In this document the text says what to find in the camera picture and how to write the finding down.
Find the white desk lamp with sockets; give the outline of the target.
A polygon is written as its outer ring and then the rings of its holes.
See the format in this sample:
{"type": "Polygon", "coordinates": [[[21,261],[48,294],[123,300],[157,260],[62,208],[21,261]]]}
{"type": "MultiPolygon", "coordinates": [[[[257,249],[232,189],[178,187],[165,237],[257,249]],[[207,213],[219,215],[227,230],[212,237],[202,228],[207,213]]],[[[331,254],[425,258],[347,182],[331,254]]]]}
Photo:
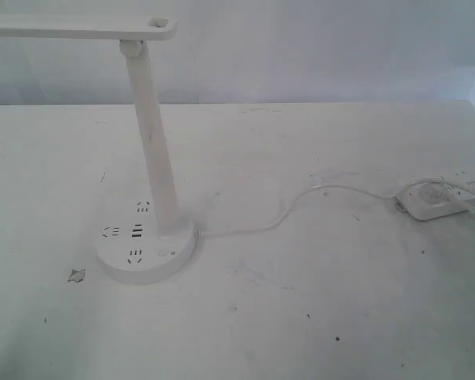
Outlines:
{"type": "Polygon", "coordinates": [[[107,203],[96,257],[117,282],[147,285],[179,272],[196,246],[196,228],[179,207],[148,50],[177,31],[172,18],[0,14],[0,37],[116,40],[125,58],[149,184],[107,203]]]}

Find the white plug in strip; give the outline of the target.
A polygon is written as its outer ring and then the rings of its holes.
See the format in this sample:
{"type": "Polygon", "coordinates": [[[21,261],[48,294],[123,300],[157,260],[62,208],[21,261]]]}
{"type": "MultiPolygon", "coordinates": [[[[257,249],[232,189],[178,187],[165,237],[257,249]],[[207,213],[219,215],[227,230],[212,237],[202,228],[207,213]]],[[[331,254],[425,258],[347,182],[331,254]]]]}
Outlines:
{"type": "Polygon", "coordinates": [[[431,205],[450,202],[452,200],[452,195],[444,184],[422,184],[418,190],[418,196],[425,203],[431,205]]]}

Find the white power strip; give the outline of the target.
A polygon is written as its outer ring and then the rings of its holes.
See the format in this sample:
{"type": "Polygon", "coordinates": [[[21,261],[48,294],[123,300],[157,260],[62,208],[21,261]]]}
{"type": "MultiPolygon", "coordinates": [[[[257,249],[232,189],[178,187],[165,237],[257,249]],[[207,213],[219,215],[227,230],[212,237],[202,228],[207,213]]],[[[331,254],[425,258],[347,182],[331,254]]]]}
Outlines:
{"type": "Polygon", "coordinates": [[[467,211],[464,204],[475,207],[475,165],[446,171],[436,178],[439,183],[435,184],[444,184],[449,189],[452,195],[450,202],[425,203],[418,196],[420,186],[425,183],[419,183],[400,190],[395,195],[396,205],[421,222],[467,211]]]}

